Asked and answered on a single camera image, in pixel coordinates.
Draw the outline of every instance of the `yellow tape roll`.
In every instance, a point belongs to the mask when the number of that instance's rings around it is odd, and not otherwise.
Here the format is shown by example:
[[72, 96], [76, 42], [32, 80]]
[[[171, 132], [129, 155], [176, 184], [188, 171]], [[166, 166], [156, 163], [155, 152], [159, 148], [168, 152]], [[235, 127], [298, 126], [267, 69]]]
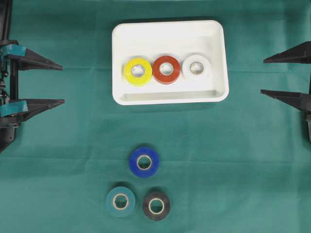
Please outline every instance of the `yellow tape roll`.
[[[134, 69], [140, 69], [141, 75], [134, 75]], [[150, 63], [140, 57], [131, 59], [124, 67], [126, 80], [134, 86], [146, 85], [152, 77], [152, 68]]]

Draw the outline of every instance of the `white tray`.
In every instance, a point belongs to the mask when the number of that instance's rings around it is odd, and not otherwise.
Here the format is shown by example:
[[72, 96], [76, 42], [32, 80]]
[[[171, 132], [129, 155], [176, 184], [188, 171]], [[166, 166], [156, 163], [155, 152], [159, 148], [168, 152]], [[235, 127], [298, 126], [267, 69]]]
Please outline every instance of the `white tray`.
[[[151, 64], [162, 55], [175, 57], [182, 66], [190, 55], [200, 54], [210, 61], [212, 74], [190, 81], [181, 73], [176, 82], [165, 85], [154, 77], [136, 87], [123, 75], [125, 64], [134, 57]], [[229, 93], [224, 30], [214, 20], [125, 23], [112, 32], [112, 95], [121, 105], [219, 102]]]

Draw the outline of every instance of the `black clamp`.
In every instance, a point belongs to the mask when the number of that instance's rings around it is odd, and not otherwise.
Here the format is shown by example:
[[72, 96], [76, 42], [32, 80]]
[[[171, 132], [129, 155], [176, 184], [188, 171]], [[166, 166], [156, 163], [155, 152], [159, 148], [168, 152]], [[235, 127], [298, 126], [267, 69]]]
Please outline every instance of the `black clamp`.
[[[11, 10], [12, 0], [0, 0], [0, 152], [15, 140], [16, 130], [22, 122], [65, 103], [64, 100], [18, 98], [19, 70], [63, 70], [63, 67], [20, 46], [16, 40], [8, 39]], [[9, 94], [5, 90], [5, 78], [8, 75]]]
[[[311, 41], [302, 43], [296, 47], [278, 53], [263, 60], [264, 63], [311, 63]], [[269, 91], [261, 90], [261, 93], [282, 101], [305, 113], [307, 122], [309, 141], [311, 142], [311, 79], [309, 93], [287, 92], [287, 91]]]

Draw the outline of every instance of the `green cloth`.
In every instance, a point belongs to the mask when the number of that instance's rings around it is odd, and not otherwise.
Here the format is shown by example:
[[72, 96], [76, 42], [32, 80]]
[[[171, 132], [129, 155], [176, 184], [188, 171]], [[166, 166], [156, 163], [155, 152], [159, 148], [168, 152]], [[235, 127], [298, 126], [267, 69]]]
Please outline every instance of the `green cloth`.
[[[20, 98], [65, 99], [17, 130], [0, 154], [4, 233], [306, 233], [311, 144], [303, 115], [260, 89], [307, 93], [310, 65], [263, 64], [310, 40], [309, 0], [14, 0], [10, 39], [64, 66], [20, 72]], [[127, 21], [215, 19], [225, 29], [230, 93], [219, 103], [121, 106], [112, 98], [111, 32]], [[158, 172], [134, 176], [140, 145]], [[109, 215], [116, 185], [134, 212]], [[171, 200], [149, 220], [151, 190]]]

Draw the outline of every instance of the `electrical tape roll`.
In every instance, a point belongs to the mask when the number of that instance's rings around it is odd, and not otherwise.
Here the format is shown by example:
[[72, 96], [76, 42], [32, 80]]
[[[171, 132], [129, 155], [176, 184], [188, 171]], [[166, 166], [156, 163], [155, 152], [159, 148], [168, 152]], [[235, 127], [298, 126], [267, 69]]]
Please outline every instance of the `electrical tape roll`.
[[187, 57], [182, 65], [185, 78], [192, 81], [206, 79], [211, 74], [211, 64], [209, 60], [199, 54]]
[[[170, 64], [172, 66], [172, 72], [169, 74], [163, 74], [161, 72], [161, 66], [164, 64]], [[171, 56], [161, 56], [153, 63], [153, 75], [155, 79], [162, 84], [171, 84], [175, 82], [180, 74], [179, 62]]]
[[[115, 204], [117, 196], [124, 196], [127, 200], [125, 207], [118, 208]], [[126, 187], [115, 187], [106, 196], [106, 209], [112, 216], [115, 217], [125, 217], [132, 213], [135, 209], [135, 195], [134, 193]]]
[[[138, 165], [141, 157], [147, 157], [150, 160], [149, 167], [142, 169]], [[141, 178], [147, 178], [155, 174], [159, 167], [159, 155], [149, 147], [141, 147], [133, 151], [129, 159], [129, 166], [133, 174]]]
[[[159, 200], [162, 202], [162, 210], [158, 213], [155, 213], [152, 211], [151, 209], [151, 202], [153, 200]], [[149, 193], [143, 201], [142, 204], [142, 209], [144, 211], [144, 214], [151, 220], [154, 221], [160, 221], [164, 218], [166, 218], [166, 216], [169, 214], [170, 210], [171, 210], [171, 202], [169, 200], [169, 198], [161, 192], [152, 192]]]
[[[135, 76], [133, 74], [133, 69], [136, 67], [140, 67], [143, 69], [143, 73], [141, 76]], [[124, 75], [126, 80], [134, 86], [144, 86], [146, 85], [151, 77], [152, 77], [152, 67], [150, 63], [141, 58], [141, 57], [136, 57], [131, 59], [124, 67]]]

